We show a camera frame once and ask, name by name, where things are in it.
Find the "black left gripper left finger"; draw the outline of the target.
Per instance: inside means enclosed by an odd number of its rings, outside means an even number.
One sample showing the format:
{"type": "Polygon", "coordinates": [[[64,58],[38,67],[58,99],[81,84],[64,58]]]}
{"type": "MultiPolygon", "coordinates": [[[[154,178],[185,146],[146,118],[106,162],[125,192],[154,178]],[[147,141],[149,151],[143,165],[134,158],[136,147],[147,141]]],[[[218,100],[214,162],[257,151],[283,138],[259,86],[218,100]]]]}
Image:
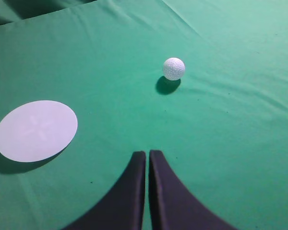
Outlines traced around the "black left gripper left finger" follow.
{"type": "Polygon", "coordinates": [[[112,188],[65,230],[141,230],[145,201],[146,154],[136,151],[112,188]]]}

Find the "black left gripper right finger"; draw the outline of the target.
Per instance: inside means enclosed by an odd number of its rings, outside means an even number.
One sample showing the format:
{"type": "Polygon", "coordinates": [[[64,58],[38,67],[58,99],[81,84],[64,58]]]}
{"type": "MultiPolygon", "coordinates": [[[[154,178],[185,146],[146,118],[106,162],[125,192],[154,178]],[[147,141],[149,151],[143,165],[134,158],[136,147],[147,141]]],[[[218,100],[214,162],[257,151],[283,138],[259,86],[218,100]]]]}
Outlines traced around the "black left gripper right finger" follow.
{"type": "Polygon", "coordinates": [[[206,208],[174,173],[160,150],[149,152],[149,208],[154,230],[234,230],[206,208]]]}

